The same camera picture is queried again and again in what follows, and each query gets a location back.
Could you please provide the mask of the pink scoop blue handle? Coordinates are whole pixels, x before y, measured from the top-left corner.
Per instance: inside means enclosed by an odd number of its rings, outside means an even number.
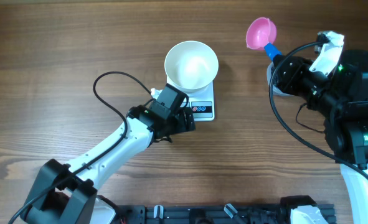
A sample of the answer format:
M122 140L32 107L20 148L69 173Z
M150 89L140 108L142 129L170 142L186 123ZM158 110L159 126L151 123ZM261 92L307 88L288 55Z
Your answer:
M266 17L255 19L246 33L247 48L252 50L263 50L268 58L273 61L281 52L273 45L277 37L277 28L272 20Z

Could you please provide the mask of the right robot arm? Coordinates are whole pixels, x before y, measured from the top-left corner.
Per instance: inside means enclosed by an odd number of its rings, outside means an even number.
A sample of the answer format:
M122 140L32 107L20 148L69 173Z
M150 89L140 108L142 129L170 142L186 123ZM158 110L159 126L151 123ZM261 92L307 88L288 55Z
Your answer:
M312 60L277 55L274 83L324 116L324 137L340 165L354 223L368 223L368 51L345 50L330 74Z

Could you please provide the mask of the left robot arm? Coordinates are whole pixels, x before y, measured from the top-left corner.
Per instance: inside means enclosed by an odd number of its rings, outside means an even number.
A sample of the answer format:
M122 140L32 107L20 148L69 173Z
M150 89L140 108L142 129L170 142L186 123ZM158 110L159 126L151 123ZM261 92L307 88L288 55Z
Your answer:
M26 223L114 223L117 209L98 190L152 143L194 130L187 103L184 92L167 84L157 98L130 109L121 126L93 149L65 164L49 160L17 216Z

